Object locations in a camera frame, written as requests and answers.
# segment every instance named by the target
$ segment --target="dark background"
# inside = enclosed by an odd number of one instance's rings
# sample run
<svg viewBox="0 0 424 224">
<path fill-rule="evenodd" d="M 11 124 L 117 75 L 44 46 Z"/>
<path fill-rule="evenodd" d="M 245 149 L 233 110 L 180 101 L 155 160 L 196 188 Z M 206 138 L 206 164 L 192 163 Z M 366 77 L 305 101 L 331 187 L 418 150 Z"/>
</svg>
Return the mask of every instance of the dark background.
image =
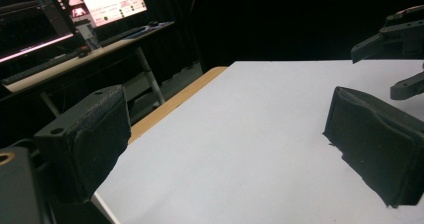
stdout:
<svg viewBox="0 0 424 224">
<path fill-rule="evenodd" d="M 385 17 L 423 0 L 196 0 L 204 65 L 236 60 L 350 59 Z"/>
</svg>

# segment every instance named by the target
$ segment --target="white tabletop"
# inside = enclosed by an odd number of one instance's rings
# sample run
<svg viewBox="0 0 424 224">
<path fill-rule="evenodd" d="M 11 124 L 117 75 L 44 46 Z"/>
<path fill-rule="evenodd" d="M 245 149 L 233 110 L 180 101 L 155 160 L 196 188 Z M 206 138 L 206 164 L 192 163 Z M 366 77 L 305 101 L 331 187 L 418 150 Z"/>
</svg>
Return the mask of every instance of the white tabletop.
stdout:
<svg viewBox="0 0 424 224">
<path fill-rule="evenodd" d="M 386 207 L 322 135 L 336 86 L 390 100 L 422 61 L 236 62 L 119 158 L 98 189 L 121 223 L 424 223 Z"/>
</svg>

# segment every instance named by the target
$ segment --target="floor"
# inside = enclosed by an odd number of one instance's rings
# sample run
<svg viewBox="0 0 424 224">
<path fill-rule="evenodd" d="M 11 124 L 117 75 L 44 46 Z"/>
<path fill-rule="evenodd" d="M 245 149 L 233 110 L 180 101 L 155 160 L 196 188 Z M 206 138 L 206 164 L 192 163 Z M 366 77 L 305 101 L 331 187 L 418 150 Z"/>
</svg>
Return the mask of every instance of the floor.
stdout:
<svg viewBox="0 0 424 224">
<path fill-rule="evenodd" d="M 182 69 L 176 73 L 171 79 L 166 80 L 160 86 L 165 101 L 180 92 L 186 86 L 190 85 L 203 74 L 199 63 Z M 159 106 L 153 92 L 147 92 L 137 98 L 129 107 L 131 124 L 137 123 L 150 112 Z"/>
</svg>

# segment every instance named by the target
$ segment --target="computer monitor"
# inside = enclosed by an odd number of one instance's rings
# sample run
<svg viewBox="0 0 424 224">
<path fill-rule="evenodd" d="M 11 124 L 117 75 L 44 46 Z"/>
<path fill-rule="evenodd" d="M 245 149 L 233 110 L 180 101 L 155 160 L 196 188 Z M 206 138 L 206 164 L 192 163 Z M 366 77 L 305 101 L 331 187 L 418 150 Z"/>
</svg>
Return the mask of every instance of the computer monitor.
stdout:
<svg viewBox="0 0 424 224">
<path fill-rule="evenodd" d="M 0 0 L 0 65 L 74 36 L 57 0 Z"/>
<path fill-rule="evenodd" d="M 89 20 L 93 27 L 116 22 L 147 10 L 144 0 L 59 0 L 74 22 Z"/>
</svg>

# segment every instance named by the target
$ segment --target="robotic arm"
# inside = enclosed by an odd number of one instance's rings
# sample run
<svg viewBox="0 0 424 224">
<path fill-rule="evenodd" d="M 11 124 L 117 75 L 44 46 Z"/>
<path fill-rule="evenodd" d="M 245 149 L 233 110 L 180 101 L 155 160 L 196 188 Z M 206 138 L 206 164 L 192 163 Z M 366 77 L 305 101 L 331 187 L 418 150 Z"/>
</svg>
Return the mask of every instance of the robotic arm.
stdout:
<svg viewBox="0 0 424 224">
<path fill-rule="evenodd" d="M 402 55 L 422 53 L 424 5 L 411 7 L 386 17 L 379 33 L 352 48 L 353 63 L 381 53 L 394 43 L 402 43 Z M 424 92 L 424 72 L 397 82 L 390 88 L 390 98 L 405 100 Z"/>
</svg>

